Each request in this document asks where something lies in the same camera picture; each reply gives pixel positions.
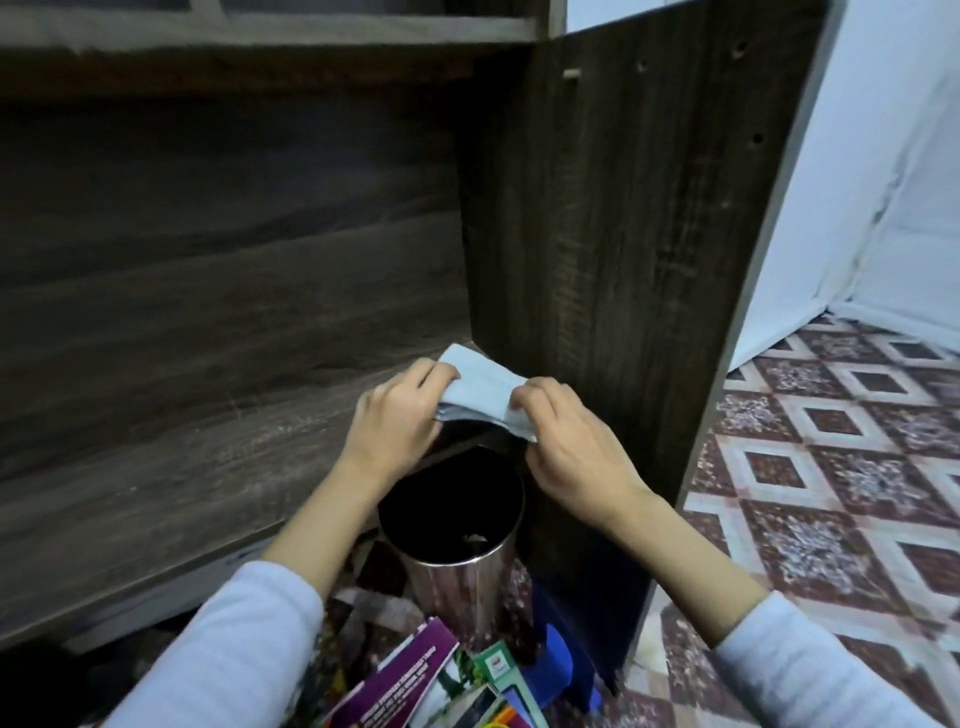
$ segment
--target stainless steel bin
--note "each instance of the stainless steel bin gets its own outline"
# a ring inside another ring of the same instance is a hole
[[[467,645],[490,633],[514,561],[523,482],[477,447],[400,480],[378,514],[423,612]]]

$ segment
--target light blue cloth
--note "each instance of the light blue cloth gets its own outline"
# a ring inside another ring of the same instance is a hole
[[[510,408],[510,393],[526,379],[473,349],[453,344],[440,357],[460,372],[446,388],[437,419],[479,420],[505,427],[517,437],[537,442],[533,424],[522,409]]]

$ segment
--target diamond pattern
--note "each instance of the diamond pattern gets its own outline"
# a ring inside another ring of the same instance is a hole
[[[960,728],[960,357],[823,314],[728,377],[684,517]],[[658,589],[629,691],[745,726]]]

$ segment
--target dark wooden cabinet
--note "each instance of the dark wooden cabinet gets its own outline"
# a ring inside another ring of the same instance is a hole
[[[92,70],[0,34],[40,83],[0,74],[0,643],[275,532],[356,397],[451,341],[569,382],[678,502],[831,8],[699,0],[546,39],[538,6],[490,44]],[[539,494],[521,546],[615,682],[649,577]]]

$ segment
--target blue plastic item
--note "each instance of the blue plastic item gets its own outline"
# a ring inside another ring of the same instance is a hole
[[[545,649],[523,679],[541,709],[561,695],[583,713],[600,708],[600,693],[593,687],[596,670],[587,653],[566,630],[557,608],[536,582],[533,588],[534,629]]]

